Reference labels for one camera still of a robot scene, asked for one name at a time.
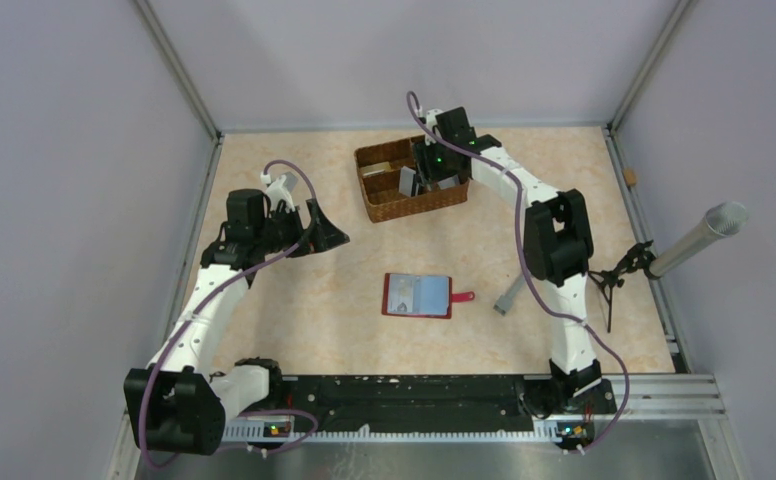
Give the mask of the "striped grey card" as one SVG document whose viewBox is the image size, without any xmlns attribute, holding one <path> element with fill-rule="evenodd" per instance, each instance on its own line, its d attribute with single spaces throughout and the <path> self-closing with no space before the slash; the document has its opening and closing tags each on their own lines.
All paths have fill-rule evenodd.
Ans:
<svg viewBox="0 0 776 480">
<path fill-rule="evenodd" d="M 398 191 L 400 194 L 413 198 L 419 194 L 420 180 L 416 170 L 410 167 L 400 169 Z"/>
</svg>

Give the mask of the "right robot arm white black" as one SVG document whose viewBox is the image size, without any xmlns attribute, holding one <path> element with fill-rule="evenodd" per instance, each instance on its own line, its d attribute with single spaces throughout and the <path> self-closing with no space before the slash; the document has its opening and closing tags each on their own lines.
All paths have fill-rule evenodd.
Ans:
<svg viewBox="0 0 776 480">
<path fill-rule="evenodd" d="M 590 402 L 602 370 L 587 324 L 586 289 L 594 244 L 586 201 L 576 189 L 557 189 L 514 160 L 502 143 L 478 135 L 464 108 L 409 110 L 424 133 L 415 160 L 427 183 L 456 176 L 496 192 L 515 207 L 521 274 L 551 319 L 549 411 L 576 412 Z"/>
</svg>

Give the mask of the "red leather card holder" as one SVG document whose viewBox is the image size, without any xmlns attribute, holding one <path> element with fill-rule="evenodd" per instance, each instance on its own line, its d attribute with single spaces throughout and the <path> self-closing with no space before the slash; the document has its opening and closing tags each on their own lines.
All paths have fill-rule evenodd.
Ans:
<svg viewBox="0 0 776 480">
<path fill-rule="evenodd" d="M 402 273 L 386 273 L 384 276 L 381 314 L 385 316 L 450 319 L 454 304 L 471 302 L 476 298 L 473 291 L 454 292 L 453 279 L 449 276 L 416 275 L 420 277 L 420 290 L 417 297 L 419 301 L 418 312 L 411 315 L 390 314 L 386 311 L 386 302 L 388 279 L 391 274 Z"/>
</svg>

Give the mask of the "white credit card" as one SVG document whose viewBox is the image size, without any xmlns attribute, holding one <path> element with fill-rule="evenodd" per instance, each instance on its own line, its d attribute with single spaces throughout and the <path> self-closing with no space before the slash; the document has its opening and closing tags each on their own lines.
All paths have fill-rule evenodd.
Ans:
<svg viewBox="0 0 776 480">
<path fill-rule="evenodd" d="M 419 290 L 419 276 L 391 274 L 388 279 L 386 311 L 390 314 L 416 314 L 419 310 Z"/>
</svg>

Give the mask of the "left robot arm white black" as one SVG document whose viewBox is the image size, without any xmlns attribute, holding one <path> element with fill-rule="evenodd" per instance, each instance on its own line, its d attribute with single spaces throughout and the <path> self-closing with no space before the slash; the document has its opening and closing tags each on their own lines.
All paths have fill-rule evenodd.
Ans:
<svg viewBox="0 0 776 480">
<path fill-rule="evenodd" d="M 323 253 L 349 236 L 306 201 L 309 222 L 280 194 L 235 190 L 226 219 L 202 252 L 188 303 L 161 349 L 144 368 L 131 369 L 124 396 L 141 452 L 211 455 L 227 423 L 249 407 L 272 413 L 285 393 L 277 362 L 245 360 L 215 377 L 211 365 L 234 311 L 256 274 L 286 258 Z"/>
</svg>

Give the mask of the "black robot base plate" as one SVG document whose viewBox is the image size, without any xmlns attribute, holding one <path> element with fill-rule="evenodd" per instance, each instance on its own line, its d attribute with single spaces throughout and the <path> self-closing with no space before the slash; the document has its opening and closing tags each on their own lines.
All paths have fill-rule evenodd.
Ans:
<svg viewBox="0 0 776 480">
<path fill-rule="evenodd" d="M 611 383 L 568 397 L 548 375 L 304 375 L 276 380 L 254 410 L 313 415 L 320 433 L 529 432 L 544 420 L 617 411 Z"/>
</svg>

